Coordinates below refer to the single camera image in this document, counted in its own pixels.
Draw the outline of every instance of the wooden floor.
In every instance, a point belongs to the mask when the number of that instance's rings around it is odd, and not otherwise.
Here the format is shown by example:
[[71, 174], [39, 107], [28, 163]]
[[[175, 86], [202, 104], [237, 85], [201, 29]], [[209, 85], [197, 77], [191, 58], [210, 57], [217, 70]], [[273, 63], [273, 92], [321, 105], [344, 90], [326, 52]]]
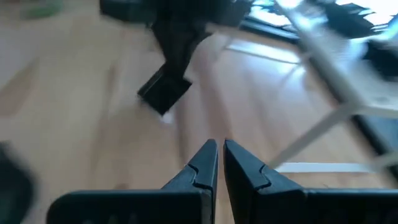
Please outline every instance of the wooden floor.
[[[270, 161], [336, 107], [311, 66], [288, 73], [294, 64], [221, 51], [227, 38], [214, 35], [195, 52], [193, 85], [164, 122], [136, 98], [164, 61], [150, 32], [100, 18], [94, 2], [68, 1], [39, 21], [0, 13], [0, 140], [12, 142], [38, 184], [26, 223], [43, 223], [51, 202], [72, 190], [158, 189], [208, 138], [220, 146], [232, 138]], [[262, 45], [233, 45], [300, 61], [291, 45], [243, 36]], [[346, 124], [292, 161], [366, 162], [369, 152]], [[220, 171], [216, 221], [232, 223]], [[306, 187], [392, 187], [384, 174], [287, 176]]]

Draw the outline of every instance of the green object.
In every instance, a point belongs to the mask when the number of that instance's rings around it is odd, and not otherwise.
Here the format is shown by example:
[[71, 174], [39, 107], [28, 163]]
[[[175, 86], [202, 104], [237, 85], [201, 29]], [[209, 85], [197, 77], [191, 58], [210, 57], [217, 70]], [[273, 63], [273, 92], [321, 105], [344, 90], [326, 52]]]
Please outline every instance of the green object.
[[63, 4], [61, 0], [46, 0], [38, 3], [38, 5], [26, 10], [23, 16], [26, 19], [40, 19], [57, 14], [62, 10]]

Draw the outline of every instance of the white table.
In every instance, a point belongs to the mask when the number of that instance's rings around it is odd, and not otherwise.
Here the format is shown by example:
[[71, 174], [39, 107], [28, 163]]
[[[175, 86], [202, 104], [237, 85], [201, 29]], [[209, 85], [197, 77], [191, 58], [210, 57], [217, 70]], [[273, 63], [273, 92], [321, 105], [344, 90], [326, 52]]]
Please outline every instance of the white table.
[[[398, 118], [398, 84], [385, 82], [377, 71], [361, 60], [367, 46], [364, 39], [346, 39], [327, 28], [316, 6], [303, 0], [276, 0], [277, 7], [297, 29], [301, 43], [325, 73], [326, 79], [343, 97], [343, 104], [312, 129], [294, 141], [270, 162], [279, 167], [334, 125], [352, 115], [373, 114]], [[384, 167], [398, 161], [397, 154], [376, 159], [375, 166]]]

